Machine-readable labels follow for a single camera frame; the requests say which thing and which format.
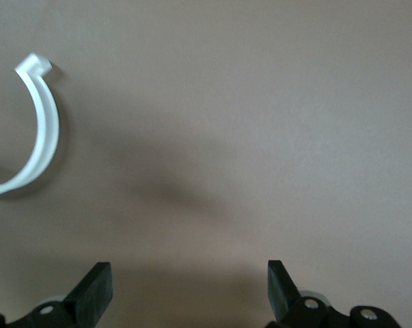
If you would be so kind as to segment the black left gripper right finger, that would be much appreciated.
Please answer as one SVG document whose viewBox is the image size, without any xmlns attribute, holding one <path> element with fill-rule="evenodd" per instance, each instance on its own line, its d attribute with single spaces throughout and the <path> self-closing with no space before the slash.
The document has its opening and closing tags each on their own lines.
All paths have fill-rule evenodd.
<svg viewBox="0 0 412 328">
<path fill-rule="evenodd" d="M 280 260 L 268 261 L 268 297 L 275 316 L 268 327 L 398 327 L 385 310 L 358 305 L 345 315 L 316 293 L 302 295 Z"/>
</svg>

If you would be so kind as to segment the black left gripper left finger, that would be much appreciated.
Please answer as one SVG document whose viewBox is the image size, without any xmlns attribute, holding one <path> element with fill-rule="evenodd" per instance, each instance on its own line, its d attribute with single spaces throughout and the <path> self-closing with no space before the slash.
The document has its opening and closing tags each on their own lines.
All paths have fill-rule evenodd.
<svg viewBox="0 0 412 328">
<path fill-rule="evenodd" d="M 42 303 L 10 323 L 0 314 L 0 328 L 95 327 L 111 300 L 111 264 L 98 262 L 63 300 Z"/>
</svg>

